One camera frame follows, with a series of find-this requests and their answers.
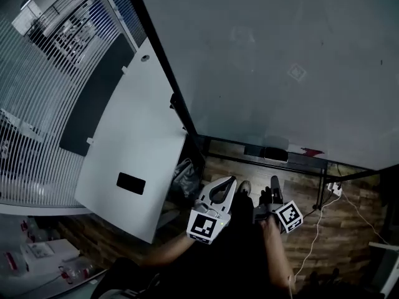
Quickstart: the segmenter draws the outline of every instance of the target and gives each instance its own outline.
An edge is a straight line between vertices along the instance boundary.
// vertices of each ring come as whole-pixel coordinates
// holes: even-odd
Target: wooden floor
[[[226,144],[221,146],[220,143],[215,142],[211,145],[210,151],[224,154],[228,152],[241,156],[243,147]],[[339,171],[344,176],[357,170],[340,166]],[[329,174],[339,176],[336,164],[330,165]],[[303,215],[312,211],[317,198],[318,177],[225,159],[212,157],[206,159],[204,184],[228,175],[236,176],[239,183],[243,180],[251,182],[250,196],[255,206],[259,202],[261,190],[265,186],[270,186],[273,175],[279,178],[285,201],[294,200]],[[385,209],[381,207],[378,193],[373,190],[378,181],[377,176],[346,182],[342,186],[349,200],[358,206],[364,218],[374,225],[377,231],[382,227],[385,218]],[[309,253],[310,245],[316,235],[315,225],[319,217],[320,211],[315,211],[305,218],[304,224],[298,229],[289,235],[282,235],[286,254],[295,273]],[[58,230],[99,266],[109,268],[112,262],[121,256],[129,257],[136,262],[141,261],[150,249],[184,230],[186,218],[186,216],[181,216],[170,225],[160,229],[153,245],[141,242],[95,215],[62,217],[58,223]],[[356,210],[342,196],[339,201],[323,210],[319,238],[314,243],[312,255],[307,259],[304,269],[297,277],[298,288],[311,272],[329,275],[335,267],[340,269],[342,280],[358,283],[369,263],[368,242],[377,240],[372,228],[359,218]]]

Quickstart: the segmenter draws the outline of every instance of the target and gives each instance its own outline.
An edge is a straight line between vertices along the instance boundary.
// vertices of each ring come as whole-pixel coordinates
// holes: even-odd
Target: bottle
[[[95,267],[86,257],[77,257],[64,264],[64,278],[72,283],[80,283],[94,274]]]
[[[0,214],[0,244],[2,248],[8,249],[8,246],[15,246],[25,242],[26,235],[23,225],[26,222],[26,216],[15,216]]]
[[[1,277],[20,277],[27,273],[28,266],[21,253],[16,251],[2,251],[0,254]]]
[[[27,231],[27,240],[26,242],[48,242],[49,235],[45,229],[35,229]]]

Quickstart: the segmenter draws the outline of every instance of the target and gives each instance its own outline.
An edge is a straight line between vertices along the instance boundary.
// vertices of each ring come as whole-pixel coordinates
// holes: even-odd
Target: white cable
[[[314,237],[314,240],[313,240],[313,242],[312,242],[312,245],[310,246],[310,252],[309,252],[309,254],[305,257],[304,261],[302,262],[302,266],[300,267],[300,269],[298,270],[298,272],[295,274],[295,277],[294,277],[295,282],[296,282],[296,279],[297,279],[298,274],[299,274],[299,273],[301,272],[301,270],[304,268],[306,259],[308,259],[309,256],[311,255],[312,250],[313,250],[313,244],[314,244],[314,242],[316,241],[317,237],[319,236],[319,223],[320,223],[320,221],[322,220],[323,208],[326,207],[326,206],[328,206],[328,205],[331,205],[333,202],[338,201],[338,200],[341,198],[342,195],[344,195],[345,198],[346,198],[346,200],[347,200],[347,202],[348,202],[349,204],[351,204],[351,205],[356,209],[357,214],[366,222],[366,224],[368,224],[368,225],[373,229],[374,234],[376,234],[377,236],[379,236],[379,238],[381,238],[381,240],[384,241],[384,243],[386,243],[387,245],[390,245],[384,238],[382,238],[382,237],[380,236],[380,234],[379,234],[378,232],[375,231],[374,226],[371,225],[371,223],[369,223],[368,221],[366,221],[366,218],[364,218],[364,217],[361,215],[361,213],[359,213],[359,211],[358,211],[356,205],[355,205],[354,203],[352,203],[351,201],[349,201],[349,199],[348,199],[348,197],[346,196],[346,194],[344,193],[344,191],[341,191],[341,195],[340,195],[337,199],[334,199],[332,202],[330,202],[330,203],[324,205],[324,206],[321,208],[321,211],[320,211],[320,218],[319,218],[319,221],[318,221],[317,224],[316,224],[316,230],[317,230],[316,237]]]
[[[290,297],[290,299],[292,299],[291,277],[292,277],[292,275],[288,276],[288,289],[289,289],[289,297]]]
[[[317,224],[316,224],[316,230],[317,230],[316,237],[314,237],[314,240],[313,240],[313,242],[312,242],[312,245],[310,246],[310,252],[309,252],[309,254],[305,257],[304,261],[302,262],[302,266],[300,267],[300,269],[298,270],[298,272],[297,272],[297,273],[295,274],[295,276],[294,276],[294,281],[295,281],[295,282],[296,282],[296,280],[297,280],[298,274],[299,274],[299,273],[302,271],[302,269],[304,268],[306,259],[308,259],[309,256],[311,255],[312,250],[313,250],[313,244],[314,244],[314,242],[316,241],[316,239],[317,239],[318,236],[319,236],[319,223],[320,223],[320,221],[322,220],[323,209],[324,209],[324,207],[327,207],[328,205],[331,205],[333,202],[338,201],[340,198],[341,198],[341,195],[340,195],[337,199],[334,199],[332,202],[330,202],[330,203],[324,205],[324,206],[321,208],[321,210],[320,210],[320,218],[319,218],[319,221],[318,221]]]
[[[351,201],[349,201],[348,197],[345,195],[344,191],[342,191],[342,194],[345,196],[345,198],[347,199],[348,203],[351,204],[357,211],[357,214],[366,222],[366,224],[368,224],[374,231],[374,234],[376,234],[377,236],[379,236],[379,238],[381,238],[381,240],[386,243],[387,245],[389,245],[389,243],[380,236],[380,234],[378,232],[375,231],[374,226],[371,225],[371,223],[369,223],[368,221],[366,221],[366,219],[359,213],[356,205],[354,203],[352,203]]]

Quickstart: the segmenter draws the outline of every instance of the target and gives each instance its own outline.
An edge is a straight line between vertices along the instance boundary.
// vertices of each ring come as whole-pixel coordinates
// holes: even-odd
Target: hand
[[[277,229],[278,231],[280,231],[278,224],[276,224],[276,220],[274,219],[274,215],[270,215],[263,221],[259,221],[259,224],[261,225],[263,231],[273,229]]]

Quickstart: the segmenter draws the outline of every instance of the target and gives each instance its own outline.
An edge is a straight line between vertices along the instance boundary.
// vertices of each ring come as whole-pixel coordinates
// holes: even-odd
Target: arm
[[[279,288],[291,288],[291,291],[294,292],[294,272],[284,252],[280,230],[276,225],[274,216],[269,216],[266,220],[261,221],[260,224],[266,247],[270,282]]]
[[[142,262],[142,266],[163,266],[174,262],[183,252],[189,249],[194,239],[187,237],[186,232],[153,250]]]

